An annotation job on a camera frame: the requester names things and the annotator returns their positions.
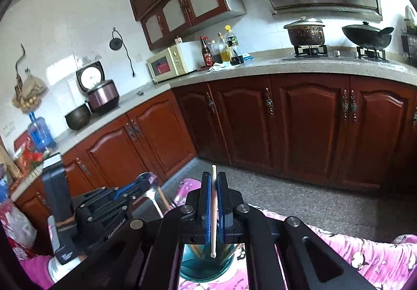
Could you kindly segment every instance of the stove burner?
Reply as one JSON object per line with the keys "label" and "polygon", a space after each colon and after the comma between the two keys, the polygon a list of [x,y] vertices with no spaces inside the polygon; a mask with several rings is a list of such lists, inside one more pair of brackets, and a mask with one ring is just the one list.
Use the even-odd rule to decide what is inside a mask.
{"label": "stove burner", "polygon": [[294,46],[295,57],[296,58],[319,58],[321,56],[327,57],[327,46],[308,46],[308,48],[303,48],[302,46]]}
{"label": "stove burner", "polygon": [[389,63],[385,57],[385,50],[366,49],[362,47],[356,47],[356,50],[360,59]]}

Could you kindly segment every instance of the power cord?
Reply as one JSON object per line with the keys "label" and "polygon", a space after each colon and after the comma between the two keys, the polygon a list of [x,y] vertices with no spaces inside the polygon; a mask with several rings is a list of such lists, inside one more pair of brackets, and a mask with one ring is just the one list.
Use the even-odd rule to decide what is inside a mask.
{"label": "power cord", "polygon": [[119,34],[119,36],[120,36],[120,39],[122,40],[122,44],[123,44],[124,48],[126,49],[126,54],[127,54],[128,59],[129,59],[129,61],[130,61],[130,63],[131,63],[131,68],[132,68],[132,77],[135,77],[135,76],[136,76],[136,73],[135,73],[135,71],[133,70],[132,60],[130,59],[128,49],[126,48],[125,42],[123,41],[123,37],[122,37],[122,35],[120,35],[120,33],[116,30],[116,28],[115,28],[115,27],[113,27],[113,32],[111,33],[111,35],[113,36],[113,39],[114,39],[114,32],[118,33],[118,34]]}

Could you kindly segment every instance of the dish rack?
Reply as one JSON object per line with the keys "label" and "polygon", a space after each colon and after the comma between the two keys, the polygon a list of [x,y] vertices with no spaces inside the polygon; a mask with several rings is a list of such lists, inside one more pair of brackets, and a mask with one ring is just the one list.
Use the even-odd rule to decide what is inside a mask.
{"label": "dish rack", "polygon": [[417,34],[404,33],[401,41],[404,52],[408,54],[409,64],[417,67]]}

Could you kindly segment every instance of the teal cup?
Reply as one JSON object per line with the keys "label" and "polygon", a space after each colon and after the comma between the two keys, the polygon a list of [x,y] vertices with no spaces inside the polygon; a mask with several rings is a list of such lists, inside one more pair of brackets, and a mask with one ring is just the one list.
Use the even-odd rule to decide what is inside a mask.
{"label": "teal cup", "polygon": [[234,254],[227,260],[225,257],[234,248],[234,244],[216,244],[216,258],[210,256],[211,246],[185,244],[183,259],[181,262],[180,276],[190,282],[205,283],[212,282],[222,276],[231,266]]}

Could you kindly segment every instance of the gas stove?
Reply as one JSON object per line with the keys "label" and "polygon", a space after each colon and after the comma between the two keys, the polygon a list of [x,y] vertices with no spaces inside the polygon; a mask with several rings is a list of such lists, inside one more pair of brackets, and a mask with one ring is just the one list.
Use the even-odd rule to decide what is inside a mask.
{"label": "gas stove", "polygon": [[318,46],[308,46],[308,47],[294,47],[295,54],[288,55],[282,59],[282,61],[291,61],[291,60],[344,60],[344,61],[355,61],[355,62],[383,62],[389,63],[385,57],[385,50],[374,50],[374,49],[364,49],[357,47],[357,51],[342,52],[339,50],[334,50],[332,52],[327,51],[327,46],[323,45]]}

